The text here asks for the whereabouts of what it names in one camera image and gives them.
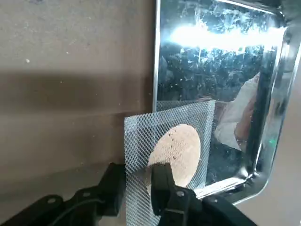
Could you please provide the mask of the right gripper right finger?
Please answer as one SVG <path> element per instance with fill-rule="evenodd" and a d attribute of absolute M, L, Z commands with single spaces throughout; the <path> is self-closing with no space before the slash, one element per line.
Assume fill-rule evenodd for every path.
<path fill-rule="evenodd" d="M 254 226 L 250 218 L 221 196 L 199 200 L 191 189 L 177 186 L 169 163 L 151 169 L 151 204 L 159 226 Z"/>

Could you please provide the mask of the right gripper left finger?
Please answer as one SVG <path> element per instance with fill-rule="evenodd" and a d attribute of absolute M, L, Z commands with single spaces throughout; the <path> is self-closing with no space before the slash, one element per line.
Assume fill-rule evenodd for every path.
<path fill-rule="evenodd" d="M 96 226 L 102 217 L 117 217 L 126 189 L 125 165 L 110 163 L 95 186 L 70 199 L 46 195 L 4 221 L 4 226 Z"/>

